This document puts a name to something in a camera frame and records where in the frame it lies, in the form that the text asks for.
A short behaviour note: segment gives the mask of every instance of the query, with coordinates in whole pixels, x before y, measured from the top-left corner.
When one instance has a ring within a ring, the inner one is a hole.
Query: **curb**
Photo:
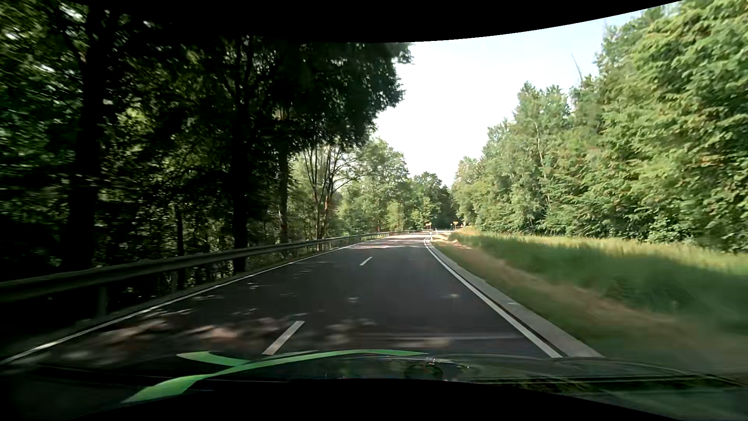
[[[431,251],[433,251],[443,263],[462,276],[465,281],[469,282],[473,287],[498,304],[504,311],[527,326],[535,334],[540,336],[547,343],[553,345],[559,351],[569,357],[603,357],[600,353],[585,345],[579,339],[574,338],[572,335],[561,330],[560,327],[545,320],[532,310],[517,303],[492,285],[489,285],[484,279],[481,279],[460,267],[460,265],[446,257],[442,252],[434,247],[433,244],[431,244],[431,236],[429,236],[429,242],[427,244]]]

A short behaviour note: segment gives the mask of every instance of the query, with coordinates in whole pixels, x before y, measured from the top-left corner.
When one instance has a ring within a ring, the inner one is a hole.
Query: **green stripe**
[[[202,363],[220,364],[222,366],[240,366],[242,364],[251,363],[249,360],[240,360],[238,358],[220,357],[213,355],[209,351],[201,352],[187,352],[184,354],[177,354],[177,357],[186,358],[187,360],[200,361]]]
[[[231,367],[230,369],[221,370],[220,372],[213,373],[211,375],[191,375],[191,376],[183,376],[183,377],[166,380],[159,384],[146,387],[145,389],[141,390],[135,395],[130,396],[129,398],[125,399],[124,401],[122,401],[122,403],[142,402],[142,401],[149,401],[151,399],[160,399],[160,398],[165,398],[168,396],[180,395],[184,393],[185,390],[189,389],[189,387],[195,384],[196,382],[206,379],[206,378],[211,378],[211,377],[216,377],[216,376],[221,376],[221,375],[229,375],[232,373],[238,373],[238,372],[243,372],[243,371],[252,370],[252,369],[259,369],[262,367],[278,366],[280,364],[285,364],[285,363],[297,363],[298,361],[316,360],[319,358],[337,357],[340,355],[348,355],[348,354],[379,354],[379,355],[392,355],[392,356],[398,356],[398,357],[407,357],[411,355],[422,355],[422,354],[425,354],[425,352],[398,351],[398,350],[389,350],[389,349],[349,349],[349,350],[344,350],[344,351],[329,351],[329,352],[319,352],[317,354],[296,355],[294,357],[278,358],[275,360],[263,360],[263,361],[258,361],[256,363],[249,363],[249,364],[242,364],[240,366],[234,366],[234,367]]]

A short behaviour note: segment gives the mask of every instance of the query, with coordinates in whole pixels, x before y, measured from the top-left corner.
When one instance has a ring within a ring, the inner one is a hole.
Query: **black border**
[[[77,3],[105,6],[198,31],[242,28],[248,34],[306,41],[422,42],[553,28],[636,12],[672,1],[314,4],[240,0],[78,0]]]

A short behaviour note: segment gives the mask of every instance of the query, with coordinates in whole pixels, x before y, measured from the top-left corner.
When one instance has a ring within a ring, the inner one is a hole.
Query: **dry grass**
[[[575,282],[548,282],[456,240],[435,237],[434,244],[471,273],[608,357],[693,369],[748,369],[748,336],[716,330],[698,318],[631,308]]]

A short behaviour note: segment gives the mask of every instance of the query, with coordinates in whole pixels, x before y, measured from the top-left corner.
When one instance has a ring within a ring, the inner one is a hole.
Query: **foliage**
[[[488,231],[748,249],[748,11],[653,7],[610,28],[564,94],[529,83],[480,160],[460,162],[459,215]]]

